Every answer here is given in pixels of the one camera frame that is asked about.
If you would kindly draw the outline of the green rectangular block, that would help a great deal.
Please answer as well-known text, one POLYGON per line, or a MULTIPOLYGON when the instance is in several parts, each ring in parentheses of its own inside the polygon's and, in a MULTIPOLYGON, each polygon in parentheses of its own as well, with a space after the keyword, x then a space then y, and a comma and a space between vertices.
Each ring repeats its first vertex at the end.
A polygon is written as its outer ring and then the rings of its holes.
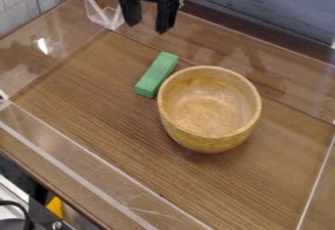
POLYGON ((134 93, 146 98, 153 98, 176 65, 177 56, 168 52, 161 52, 134 84, 134 93))

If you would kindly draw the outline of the brown wooden bowl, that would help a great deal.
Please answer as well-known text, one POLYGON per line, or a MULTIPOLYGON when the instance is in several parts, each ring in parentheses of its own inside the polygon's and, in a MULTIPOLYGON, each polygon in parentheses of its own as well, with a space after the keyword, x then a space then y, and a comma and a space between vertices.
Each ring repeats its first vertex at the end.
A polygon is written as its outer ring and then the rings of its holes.
POLYGON ((220 67, 189 67, 173 73, 157 94, 158 114, 172 140, 200 153, 240 145, 261 114, 260 94, 248 79, 220 67))

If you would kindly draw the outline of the clear acrylic corner bracket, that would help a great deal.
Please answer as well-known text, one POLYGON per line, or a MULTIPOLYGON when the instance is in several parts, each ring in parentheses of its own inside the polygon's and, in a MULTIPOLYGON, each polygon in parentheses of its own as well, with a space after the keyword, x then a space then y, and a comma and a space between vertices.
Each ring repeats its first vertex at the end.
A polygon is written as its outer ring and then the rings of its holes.
POLYGON ((86 16, 91 23, 102 26, 107 30, 115 30, 125 24, 120 7, 101 8, 95 0, 83 0, 86 16))

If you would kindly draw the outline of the clear acrylic front wall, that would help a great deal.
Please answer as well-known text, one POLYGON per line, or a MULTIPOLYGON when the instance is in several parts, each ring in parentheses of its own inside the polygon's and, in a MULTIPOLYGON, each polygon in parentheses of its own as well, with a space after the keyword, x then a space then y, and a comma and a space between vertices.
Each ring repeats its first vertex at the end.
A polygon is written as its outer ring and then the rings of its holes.
POLYGON ((0 152, 103 230, 213 230, 10 101, 0 152))

